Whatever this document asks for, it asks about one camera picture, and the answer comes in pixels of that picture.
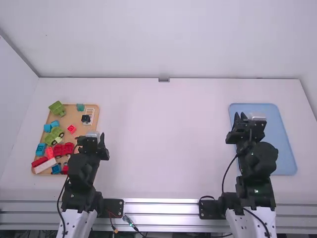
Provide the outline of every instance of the white toy block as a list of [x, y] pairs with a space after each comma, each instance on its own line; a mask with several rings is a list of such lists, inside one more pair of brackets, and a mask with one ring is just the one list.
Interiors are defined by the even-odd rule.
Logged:
[[44, 170], [46, 170], [48, 168], [51, 168], [51, 167], [53, 167], [56, 164], [57, 164], [56, 159], [55, 158], [51, 158], [50, 160], [42, 163], [41, 165], [36, 166], [34, 168], [34, 171], [35, 171], [36, 174], [39, 174], [40, 172], [42, 172], [42, 171], [44, 171]]

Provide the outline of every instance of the red toy block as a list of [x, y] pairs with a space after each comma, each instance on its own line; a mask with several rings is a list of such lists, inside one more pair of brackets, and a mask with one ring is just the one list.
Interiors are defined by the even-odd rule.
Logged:
[[71, 155], [73, 153], [75, 145], [71, 142], [65, 143], [64, 146], [64, 155]]
[[64, 150], [63, 147], [64, 147], [64, 145], [60, 145], [60, 144], [54, 146], [53, 154], [54, 154], [55, 158], [58, 159], [58, 158], [63, 156], [63, 150]]
[[71, 155], [74, 147], [75, 145], [71, 142], [67, 142], [64, 145], [56, 145], [53, 148], [54, 157], [58, 159], [64, 155]]
[[67, 166], [67, 165], [64, 165], [63, 169], [61, 170], [61, 173], [62, 173], [63, 175], [68, 174], [68, 166]]
[[36, 166], [41, 165], [42, 163], [46, 162], [47, 160], [49, 160], [47, 157], [41, 157], [38, 160], [35, 160], [32, 162], [32, 167], [35, 168]]
[[50, 160], [51, 158], [54, 158], [54, 153], [53, 153], [53, 148], [48, 146], [46, 148], [46, 154], [47, 154], [47, 157], [48, 159]]
[[74, 127], [73, 125], [70, 125], [70, 126], [67, 128], [67, 130], [68, 130], [71, 134], [73, 134], [73, 133], [76, 131], [76, 127]]

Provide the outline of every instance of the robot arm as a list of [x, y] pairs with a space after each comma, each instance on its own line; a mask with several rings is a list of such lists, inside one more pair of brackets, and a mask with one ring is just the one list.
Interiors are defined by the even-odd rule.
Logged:
[[236, 192], [222, 191], [218, 200], [199, 204], [211, 219], [225, 218], [235, 238], [276, 238], [276, 204], [269, 177], [276, 170], [278, 150], [261, 142], [265, 126], [264, 117], [235, 114], [226, 144], [237, 146], [241, 175], [236, 179]]
[[76, 138], [82, 147], [68, 160], [69, 179], [64, 185], [57, 238], [87, 238], [96, 217], [104, 210], [102, 193], [93, 186], [100, 160], [109, 160], [104, 138], [98, 132]]

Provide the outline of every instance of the metal frame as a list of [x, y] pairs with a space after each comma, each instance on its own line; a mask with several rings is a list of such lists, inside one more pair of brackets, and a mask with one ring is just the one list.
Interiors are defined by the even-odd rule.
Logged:
[[[200, 220], [197, 199], [124, 199], [124, 213], [146, 232], [231, 232], [226, 220]], [[0, 230], [58, 230], [56, 201], [0, 201]], [[134, 231], [113, 219], [119, 231]], [[95, 231], [112, 231], [108, 218], [97, 218]], [[317, 204], [277, 204], [277, 233], [317, 234]]]

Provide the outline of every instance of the green toy car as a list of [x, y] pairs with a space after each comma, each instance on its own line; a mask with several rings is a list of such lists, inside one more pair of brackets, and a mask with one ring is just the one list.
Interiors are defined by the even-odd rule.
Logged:
[[60, 137], [60, 138], [64, 137], [64, 131], [59, 126], [52, 128], [51, 132], [45, 137], [44, 142], [47, 143], [48, 145], [56, 145], [57, 137]]
[[49, 106], [49, 109], [54, 115], [59, 115], [60, 117], [66, 115], [65, 107], [60, 101], [54, 102], [52, 105]]

